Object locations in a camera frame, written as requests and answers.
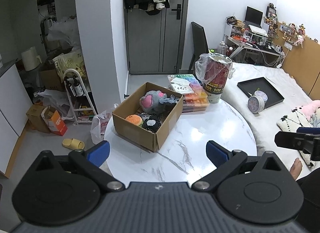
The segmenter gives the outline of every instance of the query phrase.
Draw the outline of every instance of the laptop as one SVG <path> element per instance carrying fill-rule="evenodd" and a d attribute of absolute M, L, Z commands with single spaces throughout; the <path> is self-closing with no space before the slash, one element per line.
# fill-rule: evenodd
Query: laptop
<path fill-rule="evenodd" d="M 261 21 L 262 21 L 262 11 L 258 11 L 254 8 L 247 7 L 247 13 L 245 14 L 245 22 L 246 24 L 255 26 L 257 28 L 261 28 Z"/>

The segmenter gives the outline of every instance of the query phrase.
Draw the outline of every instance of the human foot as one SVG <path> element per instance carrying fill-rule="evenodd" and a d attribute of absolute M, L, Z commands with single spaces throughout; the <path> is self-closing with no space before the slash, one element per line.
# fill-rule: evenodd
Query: human foot
<path fill-rule="evenodd" d="M 295 159 L 294 163 L 292 164 L 292 167 L 290 168 L 290 173 L 294 180 L 296 180 L 300 173 L 302 171 L 302 162 L 299 160 L 299 158 Z"/>

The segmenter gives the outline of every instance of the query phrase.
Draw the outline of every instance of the black tray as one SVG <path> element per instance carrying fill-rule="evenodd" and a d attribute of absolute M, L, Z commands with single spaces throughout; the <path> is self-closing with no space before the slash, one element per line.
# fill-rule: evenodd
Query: black tray
<path fill-rule="evenodd" d="M 276 90 L 270 82 L 263 77 L 239 82 L 238 87 L 246 94 L 247 97 L 250 97 L 250 94 L 253 95 L 257 90 L 265 92 L 268 96 L 265 108 L 281 103 L 284 100 L 284 97 L 278 92 L 278 90 Z"/>

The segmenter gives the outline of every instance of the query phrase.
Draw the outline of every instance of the round white table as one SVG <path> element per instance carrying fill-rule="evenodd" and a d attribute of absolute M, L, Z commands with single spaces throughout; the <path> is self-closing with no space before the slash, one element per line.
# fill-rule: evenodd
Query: round white table
<path fill-rule="evenodd" d="M 131 181 L 187 181 L 191 185 L 216 168 L 206 156 L 209 140 L 230 151 L 240 149 L 249 156 L 257 155 L 249 125 L 223 100 L 210 104 L 206 111 L 182 114 L 155 153 L 117 134 L 112 119 L 104 139 L 110 143 L 109 169 L 126 187 Z"/>

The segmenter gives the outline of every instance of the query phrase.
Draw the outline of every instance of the orange box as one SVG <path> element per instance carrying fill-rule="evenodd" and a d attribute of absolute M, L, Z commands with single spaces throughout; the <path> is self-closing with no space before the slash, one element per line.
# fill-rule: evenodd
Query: orange box
<path fill-rule="evenodd" d="M 54 134 L 63 136 L 68 129 L 58 111 L 52 106 L 47 106 L 42 111 L 41 117 Z"/>

